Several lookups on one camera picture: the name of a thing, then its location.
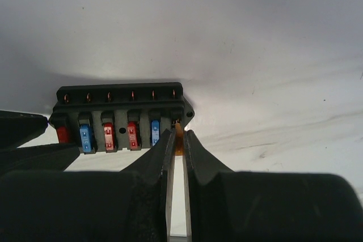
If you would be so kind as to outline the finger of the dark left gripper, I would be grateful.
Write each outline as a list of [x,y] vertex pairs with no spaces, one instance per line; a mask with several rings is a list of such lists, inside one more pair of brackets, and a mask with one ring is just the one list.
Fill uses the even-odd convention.
[[1,150],[1,175],[11,171],[64,171],[79,156],[78,146],[69,143]]
[[45,116],[1,111],[1,149],[17,148],[42,135],[47,127]]

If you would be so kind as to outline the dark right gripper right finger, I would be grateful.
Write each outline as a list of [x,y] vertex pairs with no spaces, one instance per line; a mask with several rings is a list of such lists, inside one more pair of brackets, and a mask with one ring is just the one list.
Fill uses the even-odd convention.
[[362,206],[328,173],[233,171],[184,135],[188,241],[361,241]]

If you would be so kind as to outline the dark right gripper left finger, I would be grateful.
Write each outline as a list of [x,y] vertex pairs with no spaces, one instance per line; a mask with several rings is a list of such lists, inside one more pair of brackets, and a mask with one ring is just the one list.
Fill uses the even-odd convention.
[[2,241],[169,241],[176,131],[119,172],[1,177]]

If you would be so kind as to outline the red blade fuse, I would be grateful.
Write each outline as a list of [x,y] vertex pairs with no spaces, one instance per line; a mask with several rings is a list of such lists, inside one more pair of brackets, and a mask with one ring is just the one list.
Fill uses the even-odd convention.
[[117,147],[113,124],[111,122],[107,122],[103,125],[103,127],[106,152],[116,152]]
[[138,133],[138,123],[134,121],[128,122],[127,131],[128,131],[130,150],[140,150],[141,144],[140,144],[140,136]]
[[60,126],[56,128],[57,138],[59,143],[70,143],[70,133],[66,126]]

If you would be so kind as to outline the small orange blade fuse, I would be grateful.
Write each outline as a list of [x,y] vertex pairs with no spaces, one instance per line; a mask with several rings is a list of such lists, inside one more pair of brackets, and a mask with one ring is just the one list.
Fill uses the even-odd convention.
[[175,129],[176,129],[175,155],[182,156],[184,153],[184,129],[182,128],[179,122],[175,124]]

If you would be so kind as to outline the black fuse box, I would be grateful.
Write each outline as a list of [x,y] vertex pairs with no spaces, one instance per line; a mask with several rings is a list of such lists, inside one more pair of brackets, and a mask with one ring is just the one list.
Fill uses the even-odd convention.
[[[103,125],[107,122],[113,124],[118,151],[130,150],[127,131],[130,121],[138,123],[143,149],[152,147],[152,120],[159,120],[161,136],[177,122],[186,127],[195,115],[178,82],[64,86],[56,95],[49,123],[55,129],[66,126],[70,143],[75,143],[83,154],[106,152]],[[92,131],[92,153],[84,153],[82,149],[79,127],[83,124]]]

